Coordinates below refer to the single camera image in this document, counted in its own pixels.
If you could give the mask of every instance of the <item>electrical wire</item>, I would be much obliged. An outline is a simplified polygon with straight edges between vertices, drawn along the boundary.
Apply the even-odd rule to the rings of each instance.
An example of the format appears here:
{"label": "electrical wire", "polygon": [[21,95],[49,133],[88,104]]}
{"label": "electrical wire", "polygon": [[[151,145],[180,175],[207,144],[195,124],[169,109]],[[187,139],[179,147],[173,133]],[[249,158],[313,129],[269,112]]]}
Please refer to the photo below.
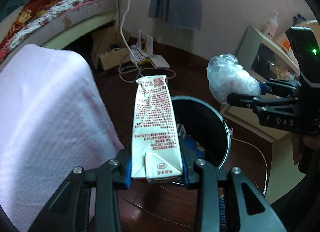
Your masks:
{"label": "electrical wire", "polygon": [[[144,75],[141,74],[141,71],[146,70],[146,69],[154,70],[154,68],[140,68],[140,67],[138,66],[137,61],[135,60],[135,56],[137,56],[137,57],[139,58],[139,60],[141,61],[140,57],[132,52],[132,50],[130,49],[129,45],[127,44],[127,41],[126,41],[125,38],[124,38],[124,35],[123,35],[123,25],[124,25],[124,21],[125,21],[125,18],[126,18],[128,12],[129,12],[129,10],[130,10],[130,0],[128,0],[127,9],[126,9],[126,11],[124,12],[123,17],[122,17],[122,21],[121,21],[121,24],[120,24],[120,35],[121,35],[121,38],[122,38],[122,40],[123,40],[126,48],[127,48],[128,51],[129,51],[129,54],[132,56],[132,60],[133,60],[134,66],[135,66],[136,68],[124,72],[124,70],[121,70],[121,68],[122,68],[122,61],[121,61],[121,62],[120,62],[120,65],[119,65],[119,68],[118,68],[118,72],[119,72],[120,78],[121,78],[123,81],[125,81],[125,82],[127,82],[127,83],[134,83],[134,82],[139,78],[139,76],[144,77]],[[135,70],[137,70],[138,73],[137,73],[137,76],[135,77],[134,80],[129,81],[129,80],[125,80],[124,78],[122,78],[121,75],[134,72]],[[173,76],[168,77],[168,79],[174,78],[174,77],[176,76],[176,73],[175,73],[172,69],[167,69],[167,68],[166,68],[165,70],[170,71],[170,72],[173,72]]]}
{"label": "electrical wire", "polygon": [[251,143],[249,143],[249,142],[245,142],[245,141],[242,141],[242,140],[233,138],[233,137],[232,137],[232,139],[235,140],[235,141],[237,141],[237,142],[243,142],[243,143],[245,143],[245,144],[248,144],[248,145],[256,148],[256,149],[260,152],[261,156],[263,157],[264,163],[266,164],[266,179],[265,179],[265,182],[264,182],[264,189],[263,189],[263,194],[265,195],[265,194],[267,193],[268,165],[267,165],[267,161],[266,161],[263,153],[261,152],[261,150],[260,150],[258,147],[254,146],[253,144],[251,144]]}
{"label": "electrical wire", "polygon": [[[133,58],[134,66],[126,66],[126,67],[123,67],[124,55],[123,55],[123,52],[122,52],[122,50],[121,50],[120,48],[113,48],[113,49],[111,49],[110,51],[108,51],[108,53],[115,52],[115,51],[117,51],[117,50],[119,50],[119,51],[121,52],[121,60],[120,60],[120,65],[119,65],[119,67],[118,67],[119,77],[120,77],[121,80],[123,80],[124,82],[134,83],[134,82],[139,78],[139,76],[144,77],[144,75],[141,74],[141,71],[146,70],[146,69],[150,69],[150,70],[155,70],[155,69],[154,69],[154,68],[141,68],[141,67],[139,67],[137,61],[135,60],[135,56],[138,57],[138,59],[140,60],[140,62],[142,62],[142,61],[141,61],[141,58],[140,58],[138,55],[136,55],[136,54],[134,54],[134,53],[132,52],[132,50],[130,49],[129,45],[127,44],[127,41],[126,41],[125,38],[124,38],[124,35],[123,35],[123,25],[124,25],[125,17],[127,16],[127,13],[128,13],[129,10],[130,10],[130,0],[128,0],[127,9],[126,9],[126,11],[125,11],[124,14],[123,14],[122,21],[120,21],[120,2],[119,2],[119,0],[118,0],[118,9],[117,9],[117,10],[118,10],[118,15],[119,15],[119,23],[120,23],[120,35],[121,35],[121,38],[122,38],[122,40],[123,40],[126,48],[127,48],[128,51],[129,51],[129,54],[130,54],[130,55],[132,56],[132,58]],[[111,20],[114,19],[117,10],[115,10],[115,12],[114,12]],[[99,47],[100,47],[100,45],[101,45],[101,43],[102,43],[102,40],[103,40],[105,34],[106,34],[106,33],[104,33],[103,37],[101,38],[100,43],[99,43],[99,45],[98,45],[98,48],[96,48],[95,45],[93,44],[93,48],[94,48],[95,51],[97,52],[97,55],[99,56],[100,59],[101,59],[101,56],[100,56],[99,53],[98,53],[98,49],[99,49]],[[145,57],[139,50],[138,50],[138,52],[139,52],[140,55],[142,55],[145,59],[148,58],[148,57]],[[168,79],[172,79],[172,78],[176,77],[176,73],[175,73],[172,69],[165,68],[165,70],[166,70],[166,71],[170,71],[170,72],[173,73],[172,76],[167,77]],[[137,76],[135,77],[134,80],[125,80],[125,79],[121,76],[121,75],[128,74],[128,73],[132,73],[132,72],[135,72],[135,71],[138,71],[138,72],[137,72]]]}

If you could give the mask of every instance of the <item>white box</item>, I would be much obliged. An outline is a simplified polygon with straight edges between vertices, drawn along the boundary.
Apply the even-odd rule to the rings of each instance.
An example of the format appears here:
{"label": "white box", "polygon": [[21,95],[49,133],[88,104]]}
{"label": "white box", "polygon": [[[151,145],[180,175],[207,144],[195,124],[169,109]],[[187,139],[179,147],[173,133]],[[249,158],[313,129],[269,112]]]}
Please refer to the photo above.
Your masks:
{"label": "white box", "polygon": [[166,76],[147,76],[139,84],[132,131],[134,179],[168,182],[182,175],[182,160]]}

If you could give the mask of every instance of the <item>crumpled plastic wrap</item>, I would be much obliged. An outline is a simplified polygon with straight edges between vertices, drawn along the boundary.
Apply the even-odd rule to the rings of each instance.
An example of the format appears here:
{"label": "crumpled plastic wrap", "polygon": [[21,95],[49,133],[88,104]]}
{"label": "crumpled plastic wrap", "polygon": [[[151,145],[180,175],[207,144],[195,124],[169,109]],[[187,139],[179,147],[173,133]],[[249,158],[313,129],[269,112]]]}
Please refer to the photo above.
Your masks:
{"label": "crumpled plastic wrap", "polygon": [[227,103],[231,93],[260,95],[259,82],[238,64],[233,55],[214,56],[208,63],[209,89],[221,104]]}

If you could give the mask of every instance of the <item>white cable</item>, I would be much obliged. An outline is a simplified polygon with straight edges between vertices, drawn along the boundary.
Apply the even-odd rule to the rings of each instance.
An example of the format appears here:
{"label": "white cable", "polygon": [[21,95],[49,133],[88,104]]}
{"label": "white cable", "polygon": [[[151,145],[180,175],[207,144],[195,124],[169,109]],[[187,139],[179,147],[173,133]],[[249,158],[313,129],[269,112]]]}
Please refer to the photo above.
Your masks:
{"label": "white cable", "polygon": [[127,9],[124,12],[123,17],[122,17],[122,21],[121,21],[121,24],[120,24],[120,34],[121,34],[122,40],[123,40],[126,48],[128,49],[129,53],[132,55],[132,59],[134,61],[134,65],[140,71],[140,68],[138,67],[138,64],[137,64],[137,62],[136,62],[136,60],[134,58],[134,54],[133,54],[132,50],[130,49],[129,45],[127,44],[127,41],[125,40],[124,36],[123,36],[123,24],[124,24],[125,17],[127,16],[127,13],[129,12],[129,10],[130,10],[130,0],[128,0]]}
{"label": "white cable", "polygon": [[264,189],[263,189],[263,194],[265,195],[265,194],[267,193],[268,165],[267,165],[267,161],[266,161],[263,153],[261,152],[261,150],[260,150],[258,147],[254,146],[253,144],[251,144],[251,143],[249,143],[249,142],[245,142],[245,141],[242,141],[242,140],[233,138],[233,137],[232,137],[232,139],[235,140],[235,141],[237,141],[237,142],[243,142],[243,143],[245,143],[245,144],[248,144],[248,145],[256,148],[256,149],[260,152],[261,156],[263,157],[264,163],[266,164],[266,179],[265,179],[265,182],[264,182]]}
{"label": "white cable", "polygon": [[[116,51],[116,50],[120,50],[120,52],[121,52],[121,61],[120,61],[120,65],[119,65],[119,67],[118,67],[119,77],[121,78],[121,80],[123,80],[123,81],[126,82],[126,83],[134,83],[134,82],[139,78],[139,76],[144,77],[144,75],[141,74],[141,71],[143,71],[143,70],[145,70],[145,69],[152,69],[152,70],[154,70],[154,68],[142,68],[142,69],[141,69],[141,68],[138,66],[138,64],[137,64],[137,62],[136,62],[136,60],[135,60],[135,55],[133,54],[132,50],[130,49],[130,47],[129,47],[128,43],[127,43],[127,41],[126,41],[125,38],[124,38],[124,35],[123,35],[123,25],[124,25],[125,17],[127,16],[127,13],[129,12],[129,10],[130,10],[130,0],[128,0],[127,9],[126,9],[126,11],[124,12],[123,17],[122,17],[122,21],[121,21],[121,24],[120,24],[120,35],[121,35],[121,38],[122,38],[122,40],[123,40],[126,48],[127,48],[128,51],[129,51],[129,54],[130,54],[130,55],[132,56],[132,58],[133,58],[134,66],[128,66],[128,67],[122,69],[124,56],[123,56],[123,52],[122,52],[122,50],[121,50],[120,48],[113,48],[113,49],[110,50],[108,53],[114,52],[114,51]],[[99,58],[101,59],[101,57],[100,57],[100,55],[99,55],[99,53],[98,53],[95,45],[93,45],[93,47],[94,47],[95,51],[97,52],[97,55],[98,55]],[[165,69],[165,70],[173,72],[173,76],[168,77],[168,79],[174,78],[174,77],[176,76],[176,73],[175,73],[172,69]],[[125,80],[125,79],[121,76],[121,75],[128,74],[128,73],[131,73],[131,72],[134,72],[134,71],[138,71],[137,76],[135,77],[134,80],[131,80],[131,81]]]}

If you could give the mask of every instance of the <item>pink towel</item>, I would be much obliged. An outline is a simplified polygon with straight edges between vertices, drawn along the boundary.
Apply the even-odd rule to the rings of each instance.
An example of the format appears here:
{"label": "pink towel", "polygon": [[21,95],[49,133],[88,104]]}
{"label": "pink towel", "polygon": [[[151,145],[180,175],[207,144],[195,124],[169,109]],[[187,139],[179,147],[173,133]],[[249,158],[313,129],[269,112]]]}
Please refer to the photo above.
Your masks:
{"label": "pink towel", "polygon": [[0,73],[0,205],[20,232],[74,167],[122,148],[77,53],[26,45]]}

